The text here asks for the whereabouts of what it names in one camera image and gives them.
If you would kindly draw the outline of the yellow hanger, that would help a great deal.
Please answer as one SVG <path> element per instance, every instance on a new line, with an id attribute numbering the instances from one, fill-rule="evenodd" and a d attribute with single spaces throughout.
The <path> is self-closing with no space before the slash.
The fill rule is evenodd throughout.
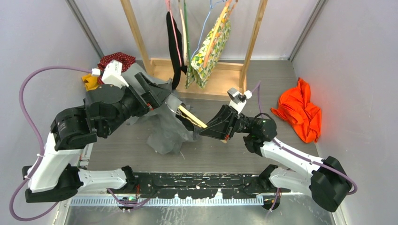
<path id="1" fill-rule="evenodd" d="M 186 109 L 184 105 L 179 105 L 176 116 L 187 129 L 193 130 L 197 135 L 203 136 L 200 132 L 208 127 L 206 123 Z"/>

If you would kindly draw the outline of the black skirt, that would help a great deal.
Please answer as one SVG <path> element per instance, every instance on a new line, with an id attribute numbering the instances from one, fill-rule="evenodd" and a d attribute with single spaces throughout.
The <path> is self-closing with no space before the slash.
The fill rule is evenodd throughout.
<path id="1" fill-rule="evenodd" d="M 174 75 L 172 78 L 172 90 L 175 90 L 180 83 L 181 72 L 183 72 L 184 74 L 187 73 L 187 66 L 184 64 L 184 60 L 183 60 L 182 34 L 179 31 L 177 24 L 174 20 L 174 25 L 176 27 L 176 33 L 177 33 L 177 39 L 178 39 L 178 46 L 180 49 L 180 57 L 182 60 L 182 66 L 180 66 L 180 64 L 179 64 L 179 59 L 177 57 L 176 44 L 175 44 L 175 40 L 174 40 L 174 34 L 173 34 L 172 24 L 170 21 L 169 12 L 167 12 L 167 14 L 166 14 L 166 25 L 167 25 L 167 31 L 168 31 L 168 48 L 169 48 L 170 60 L 172 62 L 173 71 L 174 71 Z"/>

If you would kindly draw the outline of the grey garment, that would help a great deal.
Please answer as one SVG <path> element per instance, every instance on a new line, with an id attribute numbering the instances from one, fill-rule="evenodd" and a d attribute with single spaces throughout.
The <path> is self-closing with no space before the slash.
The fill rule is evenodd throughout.
<path id="1" fill-rule="evenodd" d="M 122 77 L 131 85 L 139 94 L 143 94 L 144 90 L 139 85 L 135 74 L 143 73 L 145 78 L 156 85 L 171 90 L 172 80 L 167 81 L 149 75 L 139 64 L 131 65 L 126 72 L 122 73 Z M 194 126 L 187 119 L 176 115 L 178 106 L 184 106 L 192 111 L 191 105 L 186 105 L 180 98 L 177 91 L 171 91 L 170 96 L 166 99 L 166 103 L 161 107 L 151 111 L 141 117 L 131 117 L 126 123 L 127 125 L 142 124 L 146 121 L 153 126 L 153 131 L 147 139 L 147 144 L 157 153 L 162 155 L 167 153 L 180 153 L 184 142 L 195 142 L 200 139 L 199 128 Z"/>

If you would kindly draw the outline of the lemon print skirt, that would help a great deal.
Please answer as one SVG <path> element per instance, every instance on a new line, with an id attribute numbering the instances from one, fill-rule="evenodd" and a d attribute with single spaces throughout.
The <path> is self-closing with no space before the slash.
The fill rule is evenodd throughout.
<path id="1" fill-rule="evenodd" d="M 190 61 L 185 88 L 189 88 L 194 83 L 201 89 L 205 88 L 226 46 L 231 33 L 230 9 L 217 19 L 220 22 L 215 22 L 214 27 Z"/>

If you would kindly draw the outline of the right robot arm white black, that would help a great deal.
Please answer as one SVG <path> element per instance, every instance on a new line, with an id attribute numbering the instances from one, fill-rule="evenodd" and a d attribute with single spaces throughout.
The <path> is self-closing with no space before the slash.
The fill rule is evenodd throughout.
<path id="1" fill-rule="evenodd" d="M 266 167 L 260 180 L 265 192 L 289 189 L 311 197 L 324 210 L 335 212 L 348 195 L 358 191 L 357 184 L 346 174 L 338 159 L 312 156 L 280 141 L 276 137 L 276 122 L 266 113 L 249 117 L 223 105 L 199 132 L 201 136 L 218 140 L 228 140 L 235 133 L 245 135 L 243 141 L 250 153 L 286 167 Z"/>

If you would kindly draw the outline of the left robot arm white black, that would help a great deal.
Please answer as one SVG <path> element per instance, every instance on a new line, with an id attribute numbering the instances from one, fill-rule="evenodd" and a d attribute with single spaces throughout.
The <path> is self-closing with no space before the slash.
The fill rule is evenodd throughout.
<path id="1" fill-rule="evenodd" d="M 50 126 L 44 153 L 33 166 L 23 168 L 28 203 L 60 202 L 80 191 L 107 189 L 112 193 L 133 193 L 138 180 L 129 166 L 111 171 L 88 171 L 71 165 L 83 149 L 107 138 L 125 121 L 142 117 L 161 107 L 171 90 L 155 84 L 142 73 L 135 78 L 142 88 L 103 84 L 86 93 L 84 103 L 58 113 Z"/>

